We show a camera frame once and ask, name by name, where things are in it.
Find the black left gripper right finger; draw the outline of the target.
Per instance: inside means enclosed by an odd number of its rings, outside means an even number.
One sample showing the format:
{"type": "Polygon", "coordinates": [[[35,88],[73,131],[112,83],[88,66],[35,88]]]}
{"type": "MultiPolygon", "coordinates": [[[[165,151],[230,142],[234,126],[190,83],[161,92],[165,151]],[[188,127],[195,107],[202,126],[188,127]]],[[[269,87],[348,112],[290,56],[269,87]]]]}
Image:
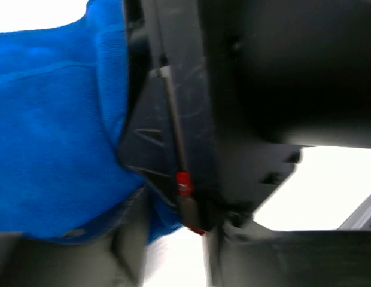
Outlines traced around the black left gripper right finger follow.
{"type": "Polygon", "coordinates": [[[272,231],[230,222],[206,235],[213,286],[371,286],[371,231],[272,231]]]}

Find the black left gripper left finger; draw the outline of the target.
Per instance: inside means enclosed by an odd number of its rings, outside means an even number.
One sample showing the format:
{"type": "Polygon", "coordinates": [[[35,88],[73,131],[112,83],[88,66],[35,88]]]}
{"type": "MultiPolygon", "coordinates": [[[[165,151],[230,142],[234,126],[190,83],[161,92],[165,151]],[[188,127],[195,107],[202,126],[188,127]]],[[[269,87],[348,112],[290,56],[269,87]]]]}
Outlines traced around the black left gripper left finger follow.
{"type": "Polygon", "coordinates": [[[58,239],[0,233],[0,286],[142,286],[147,187],[58,239]]]}

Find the blue towel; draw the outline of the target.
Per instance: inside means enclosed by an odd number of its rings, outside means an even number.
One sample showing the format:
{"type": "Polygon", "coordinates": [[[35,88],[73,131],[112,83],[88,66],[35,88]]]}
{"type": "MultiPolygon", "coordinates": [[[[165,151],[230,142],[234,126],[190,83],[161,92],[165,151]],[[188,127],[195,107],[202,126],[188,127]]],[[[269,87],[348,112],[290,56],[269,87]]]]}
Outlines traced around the blue towel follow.
{"type": "Polygon", "coordinates": [[[0,33],[0,232],[83,243],[143,179],[117,161],[127,113],[120,1],[58,28],[0,33]]]}

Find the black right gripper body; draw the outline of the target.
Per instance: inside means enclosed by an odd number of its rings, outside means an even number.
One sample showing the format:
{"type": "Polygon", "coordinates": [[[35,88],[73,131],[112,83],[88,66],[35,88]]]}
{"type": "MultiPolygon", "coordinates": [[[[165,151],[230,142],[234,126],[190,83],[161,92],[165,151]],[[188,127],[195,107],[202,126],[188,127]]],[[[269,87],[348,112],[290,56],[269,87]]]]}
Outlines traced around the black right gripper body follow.
{"type": "Polygon", "coordinates": [[[371,149],[371,1],[127,1],[118,157],[197,233],[241,222],[306,146],[371,149]]]}

